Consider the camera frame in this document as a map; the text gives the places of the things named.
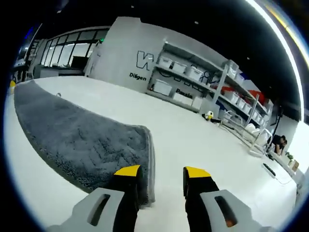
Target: white storage box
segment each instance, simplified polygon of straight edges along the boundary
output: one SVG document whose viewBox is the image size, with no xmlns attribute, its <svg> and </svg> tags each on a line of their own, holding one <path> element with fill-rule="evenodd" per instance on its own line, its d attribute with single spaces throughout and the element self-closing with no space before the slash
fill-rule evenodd
<svg viewBox="0 0 309 232">
<path fill-rule="evenodd" d="M 160 57 L 159 65 L 169 69 L 169 67 L 172 64 L 172 62 L 173 61 L 171 59 L 169 59 L 169 58 Z"/>
<path fill-rule="evenodd" d="M 243 106 L 243 111 L 248 114 L 251 108 L 252 106 L 250 106 L 248 103 L 245 103 L 245 105 Z"/>
<path fill-rule="evenodd" d="M 235 76 L 236 76 L 236 70 L 232 69 L 231 66 L 228 67 L 228 71 L 227 71 L 227 75 L 229 77 L 231 77 L 232 79 L 235 79 Z"/>
<path fill-rule="evenodd" d="M 243 81 L 245 80 L 245 78 L 243 78 L 240 74 L 237 74 L 236 77 L 235 77 L 235 81 L 242 85 Z"/>
<path fill-rule="evenodd" d="M 195 97 L 191 106 L 199 110 L 201 108 L 202 102 L 203 102 L 202 98 Z"/>
<path fill-rule="evenodd" d="M 261 117 L 260 125 L 261 125 L 262 127 L 265 126 L 265 120 L 263 119 L 263 117 Z"/>
<path fill-rule="evenodd" d="M 239 107 L 240 109 L 242 109 L 242 108 L 244 107 L 245 104 L 246 104 L 246 102 L 245 102 L 245 100 L 242 99 L 242 98 L 239 98 L 238 101 L 237 101 L 237 103 L 236 103 L 236 105 L 238 105 L 238 107 Z"/>
<path fill-rule="evenodd" d="M 182 103 L 192 105 L 193 100 L 191 98 L 183 97 Z"/>
<path fill-rule="evenodd" d="M 257 116 L 258 116 L 258 114 L 257 114 L 257 111 L 255 110 L 253 112 L 252 119 L 256 121 Z"/>
<path fill-rule="evenodd" d="M 187 66 L 185 64 L 174 62 L 173 70 L 178 73 L 184 73 L 186 67 Z"/>
<path fill-rule="evenodd" d="M 173 96 L 173 99 L 175 101 L 181 102 L 182 101 L 182 97 L 183 97 L 183 95 L 181 95 L 179 93 L 175 93 L 174 96 Z"/>
<path fill-rule="evenodd" d="M 262 119 L 262 116 L 259 113 L 257 113 L 256 122 L 261 123 L 261 119 Z"/>
<path fill-rule="evenodd" d="M 203 72 L 201 70 L 198 70 L 196 69 L 195 67 L 190 67 L 189 70 L 188 70 L 188 73 L 187 75 L 196 80 L 196 81 L 199 81 L 199 79 L 201 78 L 201 76 L 203 75 Z"/>
<path fill-rule="evenodd" d="M 236 104 L 236 102 L 239 99 L 239 96 L 233 92 L 233 91 L 225 91 L 224 96 L 229 99 L 233 104 Z"/>
<path fill-rule="evenodd" d="M 170 86 L 165 81 L 156 80 L 154 84 L 154 92 L 162 93 L 163 95 L 168 96 L 170 91 L 172 90 L 172 86 Z"/>
</svg>

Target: black object on floor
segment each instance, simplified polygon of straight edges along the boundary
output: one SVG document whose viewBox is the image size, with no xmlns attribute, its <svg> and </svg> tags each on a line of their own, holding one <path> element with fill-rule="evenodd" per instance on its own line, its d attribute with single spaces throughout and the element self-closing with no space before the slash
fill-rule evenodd
<svg viewBox="0 0 309 232">
<path fill-rule="evenodd" d="M 211 119 L 211 122 L 212 122 L 212 123 L 220 123 L 221 120 L 220 120 L 220 119 L 212 118 L 212 119 Z"/>
<path fill-rule="evenodd" d="M 276 176 L 275 172 L 265 163 L 263 163 L 263 165 L 274 175 Z"/>
<path fill-rule="evenodd" d="M 16 86 L 14 103 L 33 148 L 65 179 L 91 192 L 105 187 L 120 168 L 139 164 L 142 204 L 155 201 L 155 154 L 146 127 L 92 113 L 46 92 L 34 81 Z"/>
<path fill-rule="evenodd" d="M 270 160 L 274 160 L 274 158 L 272 157 L 271 154 L 266 154 L 266 156 L 267 156 Z"/>
</svg>

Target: person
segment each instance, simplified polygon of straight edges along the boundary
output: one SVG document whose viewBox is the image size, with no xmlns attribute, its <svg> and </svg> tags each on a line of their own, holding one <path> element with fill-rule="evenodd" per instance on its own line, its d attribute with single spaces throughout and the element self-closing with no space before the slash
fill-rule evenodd
<svg viewBox="0 0 309 232">
<path fill-rule="evenodd" d="M 278 155 L 282 155 L 284 147 L 287 145 L 288 141 L 286 140 L 285 136 L 279 136 L 279 135 L 274 135 L 271 141 L 271 145 L 275 146 L 274 152 L 277 153 Z"/>
</svg>

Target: ceiling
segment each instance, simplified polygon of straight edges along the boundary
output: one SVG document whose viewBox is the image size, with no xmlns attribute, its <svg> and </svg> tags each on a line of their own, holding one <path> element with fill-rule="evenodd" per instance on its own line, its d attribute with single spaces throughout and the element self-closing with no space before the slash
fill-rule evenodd
<svg viewBox="0 0 309 232">
<path fill-rule="evenodd" d="M 60 1 L 57 10 L 67 1 Z M 293 13 L 298 26 L 302 25 L 297 17 L 299 13 L 289 9 L 288 14 Z M 190 36 L 234 60 L 273 101 L 299 105 L 295 75 L 283 46 L 245 0 L 113 0 L 108 5 L 97 0 L 71 0 L 60 13 L 48 15 L 38 37 L 51 38 L 73 29 L 112 25 L 118 16 L 139 17 L 144 23 Z M 306 108 L 309 108 L 308 68 L 288 33 L 272 18 L 292 50 L 303 86 L 307 86 L 308 91 L 303 91 Z M 284 114 L 299 119 L 299 112 L 291 107 L 285 106 Z"/>
</svg>

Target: yellow object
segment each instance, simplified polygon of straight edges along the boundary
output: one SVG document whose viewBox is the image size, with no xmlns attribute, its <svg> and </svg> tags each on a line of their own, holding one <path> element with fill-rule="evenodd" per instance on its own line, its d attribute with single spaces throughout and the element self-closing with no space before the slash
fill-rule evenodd
<svg viewBox="0 0 309 232">
<path fill-rule="evenodd" d="M 16 86 L 16 83 L 12 80 L 12 81 L 10 82 L 10 91 L 11 91 L 11 94 L 14 93 L 14 88 L 15 88 L 15 86 Z"/>
<path fill-rule="evenodd" d="M 197 178 L 197 177 L 210 177 L 211 175 L 203 169 L 186 167 L 188 170 L 189 178 Z"/>
<path fill-rule="evenodd" d="M 137 170 L 139 169 L 140 165 L 134 165 L 129 167 L 124 167 L 115 172 L 114 175 L 126 175 L 126 176 L 136 176 Z"/>
<path fill-rule="evenodd" d="M 10 82 L 10 87 L 15 87 L 16 86 L 16 83 L 12 80 L 11 82 Z"/>
<path fill-rule="evenodd" d="M 208 111 L 207 113 L 207 120 L 211 120 L 213 118 L 213 112 L 212 111 Z"/>
</svg>

